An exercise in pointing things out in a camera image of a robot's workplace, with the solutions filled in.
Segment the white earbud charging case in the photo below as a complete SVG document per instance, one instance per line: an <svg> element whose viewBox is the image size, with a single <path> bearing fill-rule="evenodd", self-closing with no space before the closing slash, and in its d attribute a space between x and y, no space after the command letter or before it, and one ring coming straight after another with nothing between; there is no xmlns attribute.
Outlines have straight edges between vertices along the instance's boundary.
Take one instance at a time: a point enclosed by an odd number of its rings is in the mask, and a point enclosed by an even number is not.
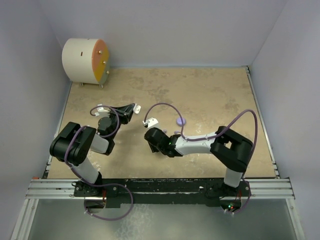
<svg viewBox="0 0 320 240"><path fill-rule="evenodd" d="M140 105L136 105L136 106L134 107L134 113L135 113L135 114L139 114L140 111L141 111L141 106L140 106Z"/></svg>

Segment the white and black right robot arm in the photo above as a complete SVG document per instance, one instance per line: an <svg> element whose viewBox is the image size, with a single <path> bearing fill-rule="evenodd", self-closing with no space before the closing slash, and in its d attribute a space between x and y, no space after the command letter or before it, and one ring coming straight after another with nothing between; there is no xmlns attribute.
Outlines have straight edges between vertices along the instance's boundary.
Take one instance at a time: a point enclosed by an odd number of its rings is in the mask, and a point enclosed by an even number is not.
<svg viewBox="0 0 320 240"><path fill-rule="evenodd" d="M226 167L222 190L228 196L240 190L240 181L252 158L257 137L249 140L236 131L220 126L216 132L199 136L183 137L181 134L167 136L157 127L144 134L153 153L162 153L170 158L191 154L212 154Z"/></svg>

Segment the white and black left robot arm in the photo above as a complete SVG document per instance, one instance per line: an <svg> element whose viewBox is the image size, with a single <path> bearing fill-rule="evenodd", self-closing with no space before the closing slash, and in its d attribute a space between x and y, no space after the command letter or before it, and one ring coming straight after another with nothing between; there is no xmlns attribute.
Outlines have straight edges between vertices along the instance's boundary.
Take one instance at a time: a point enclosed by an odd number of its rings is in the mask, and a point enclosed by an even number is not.
<svg viewBox="0 0 320 240"><path fill-rule="evenodd" d="M98 118L97 128L68 122L51 143L49 153L86 183L85 190L91 196L98 196L103 191L102 174L92 165L88 153L110 155L120 127L127 125L140 109L135 103L120 107L98 104L89 111Z"/></svg>

